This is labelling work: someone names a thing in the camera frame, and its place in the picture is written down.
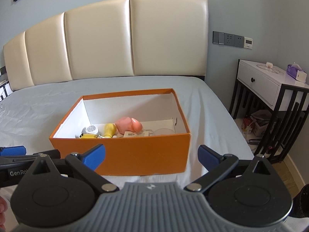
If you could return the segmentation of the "person's left hand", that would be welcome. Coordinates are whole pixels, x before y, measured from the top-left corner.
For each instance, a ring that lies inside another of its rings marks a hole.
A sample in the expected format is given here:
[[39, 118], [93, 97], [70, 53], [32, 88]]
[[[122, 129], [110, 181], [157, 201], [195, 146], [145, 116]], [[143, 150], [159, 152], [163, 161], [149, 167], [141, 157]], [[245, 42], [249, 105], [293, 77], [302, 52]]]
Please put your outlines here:
[[6, 220], [5, 212], [8, 209], [7, 201], [0, 196], [0, 226], [4, 228], [4, 223]]

